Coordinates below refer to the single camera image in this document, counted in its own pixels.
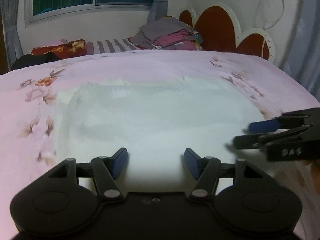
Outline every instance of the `red pillow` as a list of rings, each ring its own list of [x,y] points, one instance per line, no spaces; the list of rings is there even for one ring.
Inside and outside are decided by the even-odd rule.
[[[84,40],[71,41],[58,46],[34,48],[31,55],[43,55],[49,51],[52,51],[60,59],[87,55],[87,48]]]

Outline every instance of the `gray folded cloth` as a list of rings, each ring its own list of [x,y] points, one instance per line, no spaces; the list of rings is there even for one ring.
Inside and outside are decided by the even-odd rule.
[[[130,39],[130,42],[136,45],[140,45],[146,49],[154,49],[152,42],[143,36],[142,32],[139,31],[134,37]]]
[[[176,33],[182,29],[186,29],[192,33],[188,25],[174,17],[161,18],[140,27],[143,35],[152,42],[160,37]]]

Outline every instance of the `stack of clothes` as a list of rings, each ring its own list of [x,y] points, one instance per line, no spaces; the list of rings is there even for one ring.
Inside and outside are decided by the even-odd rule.
[[[130,42],[141,49],[201,50],[201,35],[174,17],[147,23]]]

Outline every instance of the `white cloth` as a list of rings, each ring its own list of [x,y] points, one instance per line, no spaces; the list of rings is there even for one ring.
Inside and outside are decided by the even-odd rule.
[[[89,162],[126,147],[130,159],[119,186],[128,191],[189,190],[195,181],[183,166],[186,148],[234,163],[236,155],[226,144],[249,122],[264,120],[246,97],[221,80],[89,83],[68,104],[65,94],[58,94],[54,120],[59,161]]]

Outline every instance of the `window frame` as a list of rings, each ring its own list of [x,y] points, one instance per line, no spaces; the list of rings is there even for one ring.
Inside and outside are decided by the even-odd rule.
[[[33,15],[33,0],[25,0],[25,26],[34,23],[45,22],[47,20],[54,20],[57,18],[82,14],[86,12],[97,11],[115,11],[115,10],[143,10],[149,11],[151,5],[145,3],[101,3],[98,4],[97,0],[92,0],[90,4],[76,5],[65,7],[39,15]]]

